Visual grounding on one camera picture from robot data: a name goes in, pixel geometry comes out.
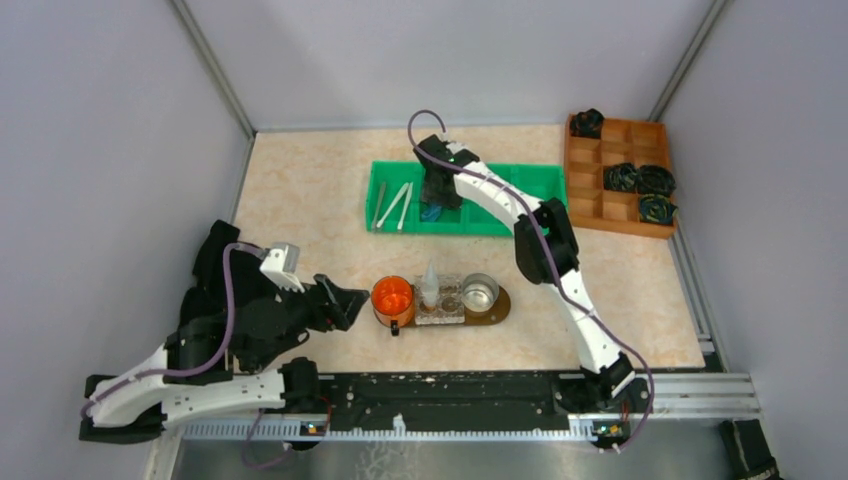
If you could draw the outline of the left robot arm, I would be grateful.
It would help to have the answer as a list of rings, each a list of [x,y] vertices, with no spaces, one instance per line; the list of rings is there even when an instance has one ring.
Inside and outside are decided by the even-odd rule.
[[[301,291],[270,287],[194,318],[126,373],[87,378],[78,438],[130,445],[225,413],[312,412],[322,397],[316,363],[273,363],[313,333],[349,330],[369,297],[317,274]]]

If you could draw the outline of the orange mug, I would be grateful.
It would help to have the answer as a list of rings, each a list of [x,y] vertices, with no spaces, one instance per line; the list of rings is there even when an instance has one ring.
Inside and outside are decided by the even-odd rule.
[[[415,318],[416,301],[412,285],[403,277],[386,276],[374,285],[371,292],[374,315],[388,327],[393,337],[410,326]]]

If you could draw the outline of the white toothpaste tube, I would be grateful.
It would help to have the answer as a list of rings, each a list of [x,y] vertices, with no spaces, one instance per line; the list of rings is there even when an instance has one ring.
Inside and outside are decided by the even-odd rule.
[[[439,279],[433,260],[430,260],[424,275],[419,282],[421,301],[426,311],[436,309],[439,299]]]

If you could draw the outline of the clear glass cup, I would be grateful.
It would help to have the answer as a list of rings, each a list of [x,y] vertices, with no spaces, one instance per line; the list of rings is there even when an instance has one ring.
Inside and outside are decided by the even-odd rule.
[[[438,291],[435,300],[427,303],[423,293],[424,278],[416,275],[412,284],[416,298],[413,327],[460,325],[465,322],[465,308],[461,299],[462,277],[458,274],[438,274]]]

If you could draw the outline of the steel cup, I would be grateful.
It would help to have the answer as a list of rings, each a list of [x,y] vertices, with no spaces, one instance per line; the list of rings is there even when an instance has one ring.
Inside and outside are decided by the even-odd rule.
[[[500,293],[497,281],[485,273],[467,275],[461,283],[461,301],[467,311],[484,313],[495,304]]]

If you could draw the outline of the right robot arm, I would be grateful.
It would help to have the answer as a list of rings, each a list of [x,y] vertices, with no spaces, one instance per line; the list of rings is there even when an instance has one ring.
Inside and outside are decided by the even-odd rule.
[[[521,274],[534,285],[550,288],[571,321],[569,333],[590,393],[601,401],[619,397],[636,379],[631,362],[636,359],[646,375],[646,409],[650,411],[655,397],[653,372],[644,357],[601,320],[580,270],[579,247],[563,202],[521,191],[476,154],[437,135],[412,146],[426,170],[447,177],[461,199],[478,205],[510,230]]]

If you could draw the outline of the blue toothpaste tube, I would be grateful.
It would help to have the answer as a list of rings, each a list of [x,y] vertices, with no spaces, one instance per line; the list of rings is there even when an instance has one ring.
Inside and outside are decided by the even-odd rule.
[[[439,220],[443,212],[443,207],[437,204],[428,204],[422,207],[420,212],[420,221],[424,223],[434,223]]]

